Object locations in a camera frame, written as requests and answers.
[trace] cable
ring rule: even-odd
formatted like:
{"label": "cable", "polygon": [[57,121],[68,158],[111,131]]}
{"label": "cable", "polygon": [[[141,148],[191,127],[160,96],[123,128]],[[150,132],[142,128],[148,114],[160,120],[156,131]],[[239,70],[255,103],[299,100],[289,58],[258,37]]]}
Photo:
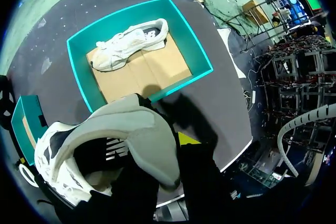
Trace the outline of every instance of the cable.
{"label": "cable", "polygon": [[248,109],[247,113],[250,112],[250,110],[252,109],[253,105],[254,105],[254,103],[252,103],[252,106],[251,106],[251,108]]}
{"label": "cable", "polygon": [[283,161],[287,164],[289,169],[292,171],[292,173],[297,177],[299,175],[298,171],[294,168],[294,166],[291,164],[289,161],[288,157],[286,156],[285,150],[283,149],[283,144],[282,144],[282,138],[284,137],[284,134],[287,133],[288,131],[301,126],[303,124],[309,123],[309,122],[314,122],[316,120],[323,120],[326,118],[333,118],[336,116],[336,103],[331,104],[331,105],[325,105],[322,107],[319,107],[317,109],[314,109],[312,111],[309,111],[301,116],[298,116],[291,120],[290,122],[286,123],[281,130],[279,131],[278,134],[278,148],[280,151],[280,154],[283,158]]}
{"label": "cable", "polygon": [[34,175],[31,173],[31,171],[28,169],[27,166],[23,165],[23,164],[19,164],[19,171],[21,173],[21,175],[23,176],[23,178],[31,185],[34,187],[38,188],[38,185],[35,182],[34,179]]}
{"label": "cable", "polygon": [[250,85],[251,85],[251,89],[253,88],[252,87],[252,82],[251,82],[251,79],[250,79],[250,72],[253,72],[253,73],[258,73],[258,71],[256,72],[256,71],[254,71],[253,69],[250,69],[249,71],[248,71],[248,73],[247,73],[247,78],[248,78],[248,80],[249,80],[249,82],[250,82]]}

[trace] shoe box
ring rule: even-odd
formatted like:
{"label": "shoe box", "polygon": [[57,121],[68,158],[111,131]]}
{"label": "shoe box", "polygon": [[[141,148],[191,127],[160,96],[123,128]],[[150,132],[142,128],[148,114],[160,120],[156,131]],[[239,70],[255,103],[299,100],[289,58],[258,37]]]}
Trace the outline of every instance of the shoe box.
{"label": "shoe box", "polygon": [[[169,27],[164,48],[138,51],[115,71],[92,69],[96,42],[158,18],[164,18]],[[213,71],[201,43],[171,0],[151,0],[111,13],[71,36],[67,47],[73,75],[90,112],[130,93],[155,102]]]}

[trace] wire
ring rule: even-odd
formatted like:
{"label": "wire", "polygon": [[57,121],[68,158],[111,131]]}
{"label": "wire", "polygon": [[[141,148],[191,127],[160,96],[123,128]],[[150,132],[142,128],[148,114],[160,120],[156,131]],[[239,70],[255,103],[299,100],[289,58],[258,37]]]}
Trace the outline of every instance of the wire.
{"label": "wire", "polygon": [[251,108],[248,109],[247,113],[250,112],[250,110],[252,109],[253,105],[254,105],[254,103],[252,103],[252,106],[251,106]]}
{"label": "wire", "polygon": [[258,72],[259,72],[259,69],[258,69],[257,72],[254,71],[253,69],[250,69],[250,70],[248,71],[248,73],[247,73],[247,78],[248,78],[248,80],[249,80],[249,82],[250,82],[251,89],[252,89],[253,87],[252,87],[252,82],[251,82],[251,79],[250,79],[250,72],[252,71],[253,73],[258,73]]}

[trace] black table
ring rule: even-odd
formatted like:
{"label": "black table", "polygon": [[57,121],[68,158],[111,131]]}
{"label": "black table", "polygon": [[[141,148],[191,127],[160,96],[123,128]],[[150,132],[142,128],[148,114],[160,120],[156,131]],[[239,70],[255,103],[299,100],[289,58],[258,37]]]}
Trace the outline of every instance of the black table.
{"label": "black table", "polygon": [[[66,40],[111,12],[145,1],[149,0],[59,1],[43,16],[45,26],[36,24],[15,55],[8,72],[15,96],[38,95],[48,125],[83,122],[90,112],[73,76]],[[216,142],[214,160],[224,170],[252,139],[242,87],[214,18],[193,0],[172,1],[193,28],[214,71],[154,106],[175,119],[177,131],[201,142]],[[30,190],[29,186],[22,189],[24,194]],[[182,188],[160,191],[158,206],[181,197]]]}

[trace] brown cardboard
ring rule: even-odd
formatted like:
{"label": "brown cardboard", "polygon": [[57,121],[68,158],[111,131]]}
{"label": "brown cardboard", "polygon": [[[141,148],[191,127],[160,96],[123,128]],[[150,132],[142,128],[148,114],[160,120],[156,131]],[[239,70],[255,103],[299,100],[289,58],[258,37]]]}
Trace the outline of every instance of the brown cardboard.
{"label": "brown cardboard", "polygon": [[251,9],[252,7],[255,7],[256,5],[258,5],[258,3],[255,0],[250,0],[245,5],[243,5],[243,11],[247,12],[247,18],[256,25],[258,25],[258,23],[259,25],[268,23],[268,18],[260,6],[257,6],[256,8]]}
{"label": "brown cardboard", "polygon": [[[87,54],[89,62],[96,50],[98,49],[95,48]],[[155,51],[138,51],[128,59],[126,66],[118,70],[99,72],[92,69],[92,73],[107,102],[132,93],[138,93],[147,98],[191,76],[170,34],[167,36],[164,48]]]}
{"label": "brown cardboard", "polygon": [[27,122],[27,119],[26,119],[25,116],[22,118],[22,122],[23,122],[23,126],[25,127],[27,136],[28,136],[28,138],[30,140],[30,143],[32,144],[32,147],[35,149],[36,142],[35,142],[35,139],[34,139],[34,137],[32,135],[32,132],[30,131],[30,128],[29,128],[29,125],[28,125],[28,122]]}

